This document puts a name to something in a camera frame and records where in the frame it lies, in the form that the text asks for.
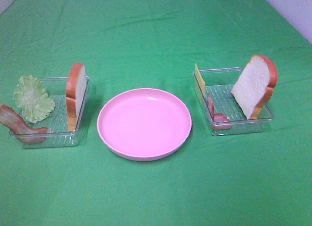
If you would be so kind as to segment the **yellow cheese slice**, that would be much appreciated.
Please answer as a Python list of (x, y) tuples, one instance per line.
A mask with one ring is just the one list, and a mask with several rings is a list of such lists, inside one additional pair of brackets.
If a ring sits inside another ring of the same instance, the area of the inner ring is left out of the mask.
[(205, 98), (206, 86), (205, 86), (205, 81), (202, 78), (202, 75), (200, 73), (200, 70), (199, 70), (197, 64), (195, 64), (195, 79), (196, 79), (196, 83), (197, 83), (197, 87), (196, 87), (197, 96), (200, 99), (200, 102), (202, 104), (206, 104), (206, 98)]

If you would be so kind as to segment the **bacon strip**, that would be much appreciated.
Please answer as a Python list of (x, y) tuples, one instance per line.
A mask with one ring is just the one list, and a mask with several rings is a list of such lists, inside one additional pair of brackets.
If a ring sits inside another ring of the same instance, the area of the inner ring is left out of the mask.
[(0, 123), (8, 127), (13, 134), (41, 134), (47, 133), (47, 127), (32, 128), (11, 107), (0, 105)]
[(212, 123), (213, 123), (213, 129), (214, 130), (228, 130), (231, 128), (231, 125), (225, 125), (225, 124), (215, 124), (215, 123), (223, 123), (223, 122), (229, 122), (230, 119), (225, 116), (222, 113), (216, 113), (215, 112), (215, 104), (213, 102), (213, 99), (211, 97), (210, 93), (207, 93), (207, 106), (210, 111), (210, 114), (212, 116)]

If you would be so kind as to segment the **bread slice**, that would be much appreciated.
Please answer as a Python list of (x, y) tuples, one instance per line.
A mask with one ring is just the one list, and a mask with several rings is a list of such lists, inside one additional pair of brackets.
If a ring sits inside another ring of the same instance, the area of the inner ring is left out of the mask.
[(277, 81), (275, 64), (265, 55), (253, 55), (231, 90), (247, 119), (258, 118)]
[(74, 131), (78, 123), (79, 113), (86, 90), (85, 66), (74, 63), (66, 85), (66, 110), (68, 131)]

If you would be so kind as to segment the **green lettuce leaf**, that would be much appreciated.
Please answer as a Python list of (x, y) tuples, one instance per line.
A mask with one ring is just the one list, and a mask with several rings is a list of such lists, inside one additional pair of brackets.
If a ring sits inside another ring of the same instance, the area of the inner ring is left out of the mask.
[(40, 80), (32, 75), (19, 78), (13, 100), (21, 108), (23, 117), (31, 123), (46, 119), (56, 106)]

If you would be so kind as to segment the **pink round plate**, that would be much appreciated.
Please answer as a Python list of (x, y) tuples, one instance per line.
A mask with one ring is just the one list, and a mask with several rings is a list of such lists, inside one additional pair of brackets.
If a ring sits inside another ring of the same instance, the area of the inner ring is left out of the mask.
[(135, 161), (164, 158), (178, 150), (192, 128), (191, 114), (177, 96), (154, 88), (118, 94), (101, 109), (97, 131), (115, 154)]

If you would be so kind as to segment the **right clear plastic tray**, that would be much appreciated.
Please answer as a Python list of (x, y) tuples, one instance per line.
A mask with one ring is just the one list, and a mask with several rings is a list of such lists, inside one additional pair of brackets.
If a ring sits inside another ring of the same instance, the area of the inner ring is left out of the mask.
[[(238, 80), (241, 72), (242, 70), (239, 67), (200, 70), (206, 86), (206, 104), (202, 104), (200, 99), (197, 98), (201, 104), (210, 133), (214, 136), (264, 132), (270, 129), (273, 114), (268, 106), (262, 108), (257, 119), (247, 119), (232, 95), (232, 87)], [(222, 113), (230, 119), (229, 122), (217, 122), (215, 124), (231, 125), (230, 129), (213, 129), (212, 116), (207, 106), (207, 93), (211, 94), (215, 112)]]

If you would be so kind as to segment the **clear plastic tray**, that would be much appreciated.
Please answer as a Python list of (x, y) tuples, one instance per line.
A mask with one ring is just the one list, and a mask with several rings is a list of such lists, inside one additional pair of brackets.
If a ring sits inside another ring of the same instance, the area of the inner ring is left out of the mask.
[(85, 78), (86, 89), (83, 93), (83, 102), (78, 116), (77, 126), (74, 131), (68, 130), (67, 107), (66, 107), (66, 85), (67, 77), (48, 77), (40, 79), (42, 87), (47, 91), (50, 98), (56, 104), (54, 110), (47, 118), (37, 123), (27, 124), (32, 128), (47, 127), (47, 133), (41, 134), (13, 134), (9, 132), (12, 138), (17, 140), (22, 138), (41, 138), (42, 141), (37, 144), (21, 143), (23, 149), (34, 148), (54, 148), (54, 147), (71, 147), (78, 145), (84, 137), (87, 126), (85, 125), (85, 106), (89, 96), (89, 87), (91, 79)]
[[(201, 104), (210, 133), (214, 136), (264, 132), (270, 129), (273, 114), (268, 106), (262, 108), (257, 119), (247, 119), (232, 95), (232, 87), (238, 80), (241, 72), (242, 70), (239, 67), (200, 70), (206, 86), (206, 104), (202, 104), (200, 99), (197, 98)], [(229, 122), (217, 122), (215, 124), (231, 125), (230, 129), (213, 129), (212, 116), (207, 106), (207, 93), (211, 94), (215, 112), (222, 113), (230, 119)]]

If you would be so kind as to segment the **green tablecloth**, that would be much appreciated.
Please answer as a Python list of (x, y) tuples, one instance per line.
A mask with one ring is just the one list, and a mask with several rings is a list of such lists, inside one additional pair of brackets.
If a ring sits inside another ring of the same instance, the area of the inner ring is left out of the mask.
[[(278, 83), (268, 131), (212, 136), (193, 71), (268, 56)], [(3, 226), (309, 226), (312, 47), (265, 0), (16, 0), (0, 17), (0, 101), (21, 75), (91, 78), (87, 136), (25, 150), (0, 129)], [(172, 92), (193, 127), (171, 156), (134, 162), (97, 133), (102, 106), (133, 88)]]

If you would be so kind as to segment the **left clear plastic tray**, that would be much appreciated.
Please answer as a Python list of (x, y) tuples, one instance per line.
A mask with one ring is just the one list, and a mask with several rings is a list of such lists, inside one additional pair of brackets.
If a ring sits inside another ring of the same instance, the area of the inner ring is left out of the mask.
[(54, 148), (54, 147), (71, 147), (78, 145), (84, 137), (87, 126), (85, 125), (85, 106), (89, 96), (89, 87), (91, 79), (85, 78), (86, 89), (83, 93), (83, 102), (78, 116), (77, 126), (74, 131), (68, 130), (67, 107), (66, 107), (66, 85), (67, 77), (48, 77), (40, 79), (42, 87), (47, 91), (50, 98), (56, 104), (54, 110), (47, 118), (37, 123), (27, 124), (32, 128), (47, 127), (47, 133), (41, 134), (13, 134), (9, 132), (12, 138), (17, 140), (22, 138), (41, 138), (42, 141), (37, 144), (21, 143), (23, 149), (34, 148)]

